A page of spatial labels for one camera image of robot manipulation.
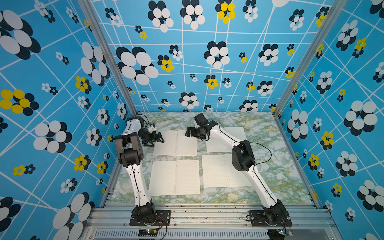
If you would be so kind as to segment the orange cover notebook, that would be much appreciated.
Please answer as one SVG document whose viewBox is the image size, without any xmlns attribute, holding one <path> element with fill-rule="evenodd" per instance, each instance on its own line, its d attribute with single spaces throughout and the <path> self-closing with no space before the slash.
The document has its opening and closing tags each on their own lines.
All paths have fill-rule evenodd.
<svg viewBox="0 0 384 240">
<path fill-rule="evenodd" d="M 155 143 L 153 156 L 197 156 L 197 139 L 186 137 L 186 131 L 162 131 L 164 143 Z"/>
</svg>

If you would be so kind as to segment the green cover notebook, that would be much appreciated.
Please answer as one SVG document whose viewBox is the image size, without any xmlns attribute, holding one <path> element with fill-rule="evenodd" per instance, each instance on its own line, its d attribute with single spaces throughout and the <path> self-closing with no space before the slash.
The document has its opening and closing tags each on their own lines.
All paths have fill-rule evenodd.
<svg viewBox="0 0 384 240">
<path fill-rule="evenodd" d="M 234 146 L 246 140 L 243 127 L 220 127 L 214 126 L 210 130 L 210 139 L 207 143 L 207 152 L 231 152 Z"/>
<path fill-rule="evenodd" d="M 198 160 L 154 162 L 149 185 L 151 196 L 199 195 Z"/>
</svg>

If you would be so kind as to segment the lined notebook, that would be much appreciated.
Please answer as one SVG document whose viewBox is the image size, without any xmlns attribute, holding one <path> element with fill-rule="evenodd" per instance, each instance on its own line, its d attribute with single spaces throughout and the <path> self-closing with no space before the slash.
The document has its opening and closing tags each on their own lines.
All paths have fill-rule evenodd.
<svg viewBox="0 0 384 240">
<path fill-rule="evenodd" d="M 243 173 L 237 171 L 231 155 L 203 155 L 204 188 L 251 187 Z"/>
</svg>

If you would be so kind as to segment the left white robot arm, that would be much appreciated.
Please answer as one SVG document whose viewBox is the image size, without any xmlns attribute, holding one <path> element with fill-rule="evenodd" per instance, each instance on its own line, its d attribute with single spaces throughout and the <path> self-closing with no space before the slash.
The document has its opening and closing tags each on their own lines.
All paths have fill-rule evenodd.
<svg viewBox="0 0 384 240">
<path fill-rule="evenodd" d="M 158 217 L 142 171 L 143 147 L 164 142 L 156 125 L 150 125 L 142 116 L 128 118 L 122 134 L 115 137 L 118 161 L 127 171 L 133 186 L 135 207 L 132 217 L 145 225 L 154 224 Z"/>
</svg>

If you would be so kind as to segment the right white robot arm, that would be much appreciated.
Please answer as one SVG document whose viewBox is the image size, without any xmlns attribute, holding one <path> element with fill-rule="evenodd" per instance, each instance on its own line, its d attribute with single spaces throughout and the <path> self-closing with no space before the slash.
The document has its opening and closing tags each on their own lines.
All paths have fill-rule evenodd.
<svg viewBox="0 0 384 240">
<path fill-rule="evenodd" d="M 261 200 L 266 222 L 270 226 L 275 226 L 281 222 L 289 227 L 293 225 L 284 204 L 268 187 L 257 169 L 251 143 L 248 140 L 235 138 L 215 121 L 198 122 L 198 127 L 187 128 L 185 136 L 201 140 L 213 139 L 229 148 L 232 151 L 232 165 L 249 180 Z"/>
</svg>

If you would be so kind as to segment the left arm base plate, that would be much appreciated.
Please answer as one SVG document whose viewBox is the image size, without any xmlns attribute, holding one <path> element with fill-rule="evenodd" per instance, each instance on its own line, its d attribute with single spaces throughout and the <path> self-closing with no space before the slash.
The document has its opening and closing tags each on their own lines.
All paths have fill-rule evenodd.
<svg viewBox="0 0 384 240">
<path fill-rule="evenodd" d="M 130 226 L 134 227 L 164 227 L 169 226 L 171 220 L 171 211 L 169 210 L 156 210 L 156 213 L 149 215 L 139 212 L 134 209 L 131 214 Z"/>
</svg>

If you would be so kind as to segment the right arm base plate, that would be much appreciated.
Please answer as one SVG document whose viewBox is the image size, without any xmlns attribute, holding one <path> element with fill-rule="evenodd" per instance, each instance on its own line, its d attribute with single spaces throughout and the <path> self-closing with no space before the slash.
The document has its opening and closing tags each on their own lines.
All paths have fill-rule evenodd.
<svg viewBox="0 0 384 240">
<path fill-rule="evenodd" d="M 287 211 L 277 217 L 264 211 L 249 211 L 246 221 L 253 227 L 292 227 L 292 219 Z"/>
</svg>

